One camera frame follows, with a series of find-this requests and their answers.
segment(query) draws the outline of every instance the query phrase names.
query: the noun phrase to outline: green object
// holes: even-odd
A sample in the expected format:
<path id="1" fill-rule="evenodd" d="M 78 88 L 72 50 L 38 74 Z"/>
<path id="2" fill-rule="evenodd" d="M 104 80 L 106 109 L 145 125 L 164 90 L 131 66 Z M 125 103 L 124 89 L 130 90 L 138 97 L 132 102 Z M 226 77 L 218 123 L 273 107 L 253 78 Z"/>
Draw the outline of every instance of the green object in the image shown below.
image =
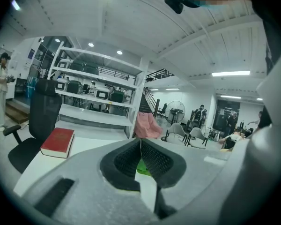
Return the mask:
<path id="1" fill-rule="evenodd" d="M 141 159 L 140 162 L 137 164 L 137 167 L 136 167 L 136 171 L 140 174 L 143 174 L 143 175 L 147 175 L 147 176 L 151 176 L 150 172 L 148 171 L 148 168 L 146 167 L 144 161 Z"/>

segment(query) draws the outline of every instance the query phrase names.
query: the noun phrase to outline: white ceiling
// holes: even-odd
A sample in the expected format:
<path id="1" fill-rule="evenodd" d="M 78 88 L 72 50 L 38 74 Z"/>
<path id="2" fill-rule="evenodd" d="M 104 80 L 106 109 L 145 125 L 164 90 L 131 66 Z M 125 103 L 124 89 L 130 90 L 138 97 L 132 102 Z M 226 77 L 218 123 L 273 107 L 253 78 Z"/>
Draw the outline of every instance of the white ceiling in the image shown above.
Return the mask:
<path id="1" fill-rule="evenodd" d="M 257 96 L 265 77 L 266 37 L 251 3 L 238 0 L 177 15 L 164 0 L 17 0 L 7 22 L 26 38 L 71 36 L 100 41 L 153 61 L 196 87 Z M 250 70 L 247 78 L 212 72 Z"/>

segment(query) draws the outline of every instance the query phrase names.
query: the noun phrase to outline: ceiling light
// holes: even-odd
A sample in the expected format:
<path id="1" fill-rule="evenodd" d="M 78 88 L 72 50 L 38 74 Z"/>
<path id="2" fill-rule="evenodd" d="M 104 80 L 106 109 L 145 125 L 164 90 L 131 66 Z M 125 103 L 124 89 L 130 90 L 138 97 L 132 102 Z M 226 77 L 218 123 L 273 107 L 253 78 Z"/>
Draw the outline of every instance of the ceiling light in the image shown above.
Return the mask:
<path id="1" fill-rule="evenodd" d="M 241 99 L 241 97 L 234 97 L 234 96 L 226 96 L 226 95 L 221 95 L 222 98 L 235 98 L 235 99 Z"/>
<path id="2" fill-rule="evenodd" d="M 14 6 L 15 10 L 20 10 L 20 7 L 15 0 L 13 0 L 11 4 Z"/>
<path id="3" fill-rule="evenodd" d="M 239 75 L 250 75 L 250 71 L 212 73 L 213 77 L 219 77 L 219 76 L 239 76 Z"/>

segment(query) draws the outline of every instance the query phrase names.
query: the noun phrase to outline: pink cloth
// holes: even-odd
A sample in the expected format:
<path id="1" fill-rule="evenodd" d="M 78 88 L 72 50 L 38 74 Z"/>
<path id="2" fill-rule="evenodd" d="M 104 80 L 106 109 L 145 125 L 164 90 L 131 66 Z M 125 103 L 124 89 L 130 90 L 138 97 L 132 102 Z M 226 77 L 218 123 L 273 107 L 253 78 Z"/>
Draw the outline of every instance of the pink cloth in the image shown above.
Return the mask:
<path id="1" fill-rule="evenodd" d="M 163 129 L 158 126 L 152 113 L 137 112 L 134 132 L 139 138 L 158 138 L 163 133 Z"/>

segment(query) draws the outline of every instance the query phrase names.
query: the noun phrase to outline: black cap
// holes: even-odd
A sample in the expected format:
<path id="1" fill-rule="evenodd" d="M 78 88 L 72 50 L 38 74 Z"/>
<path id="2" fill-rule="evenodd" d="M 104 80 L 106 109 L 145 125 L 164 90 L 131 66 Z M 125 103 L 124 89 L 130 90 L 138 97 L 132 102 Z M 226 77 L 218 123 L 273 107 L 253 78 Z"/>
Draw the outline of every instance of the black cap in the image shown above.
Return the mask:
<path id="1" fill-rule="evenodd" d="M 10 56 L 8 55 L 7 52 L 4 52 L 4 53 L 1 55 L 1 58 L 0 58 L 0 59 L 2 59 L 2 58 L 5 58 L 6 60 L 10 60 Z"/>

